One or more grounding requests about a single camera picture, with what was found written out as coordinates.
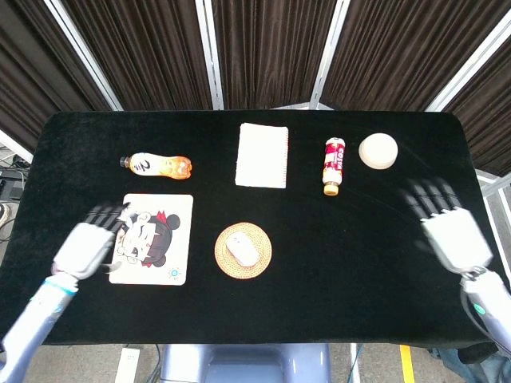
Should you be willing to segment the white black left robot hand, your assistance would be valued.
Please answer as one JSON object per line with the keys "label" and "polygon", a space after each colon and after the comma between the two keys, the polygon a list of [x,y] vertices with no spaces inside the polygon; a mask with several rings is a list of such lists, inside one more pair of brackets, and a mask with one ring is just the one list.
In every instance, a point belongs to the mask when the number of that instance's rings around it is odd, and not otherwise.
{"label": "white black left robot hand", "polygon": [[53,258],[52,274],[65,273],[78,280],[93,275],[115,243],[130,203],[93,207],[69,233]]}

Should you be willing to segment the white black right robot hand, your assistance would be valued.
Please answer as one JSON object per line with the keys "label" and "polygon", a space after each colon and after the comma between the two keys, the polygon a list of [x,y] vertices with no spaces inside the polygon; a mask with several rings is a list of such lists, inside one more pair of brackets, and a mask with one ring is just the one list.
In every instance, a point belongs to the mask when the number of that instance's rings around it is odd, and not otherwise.
{"label": "white black right robot hand", "polygon": [[490,265],[493,253],[476,219],[444,179],[407,180],[401,194],[449,272],[475,274]]}

